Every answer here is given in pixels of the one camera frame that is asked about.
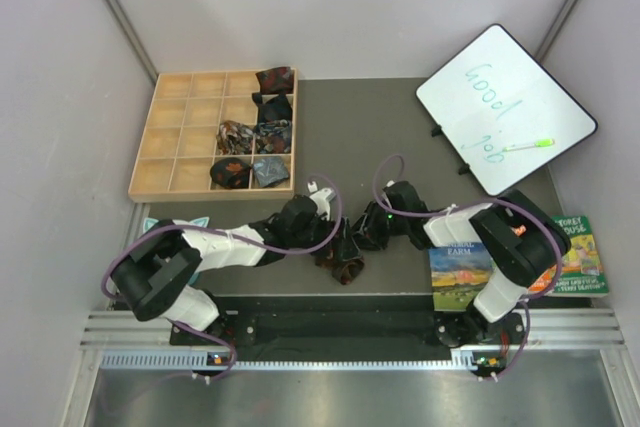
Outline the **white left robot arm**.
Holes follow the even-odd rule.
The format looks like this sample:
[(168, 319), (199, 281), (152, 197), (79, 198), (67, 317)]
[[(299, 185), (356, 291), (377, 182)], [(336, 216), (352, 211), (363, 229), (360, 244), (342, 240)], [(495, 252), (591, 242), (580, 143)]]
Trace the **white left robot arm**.
[(309, 194), (294, 196), (270, 217), (233, 229), (156, 222), (109, 266), (104, 293), (124, 302), (140, 322), (164, 318), (205, 343), (220, 341), (228, 333), (224, 314), (211, 294), (189, 284), (191, 278), (323, 250), (339, 227), (331, 207), (342, 202), (333, 188), (309, 187)]

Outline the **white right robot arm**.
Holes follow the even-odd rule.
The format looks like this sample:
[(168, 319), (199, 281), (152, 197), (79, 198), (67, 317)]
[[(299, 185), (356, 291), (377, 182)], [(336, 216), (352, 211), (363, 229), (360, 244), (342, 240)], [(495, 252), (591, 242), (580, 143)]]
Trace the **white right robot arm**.
[(353, 238), (362, 250), (381, 251), (402, 235), (427, 251), (432, 273), (463, 265), (488, 273), (463, 311), (437, 315), (436, 334), (449, 347), (499, 337), (516, 304), (571, 249), (564, 229), (517, 189), (467, 208), (431, 210), (411, 183), (390, 182), (356, 221)]

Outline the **brown red patterned tie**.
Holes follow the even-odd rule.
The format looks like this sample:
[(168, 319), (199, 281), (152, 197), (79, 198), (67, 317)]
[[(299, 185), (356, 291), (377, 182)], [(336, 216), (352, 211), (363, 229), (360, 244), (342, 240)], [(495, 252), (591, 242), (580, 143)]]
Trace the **brown red patterned tie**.
[(312, 253), (312, 257), (316, 266), (329, 270), (341, 285), (350, 284), (364, 269), (364, 258), (347, 217), (341, 218), (331, 241)]

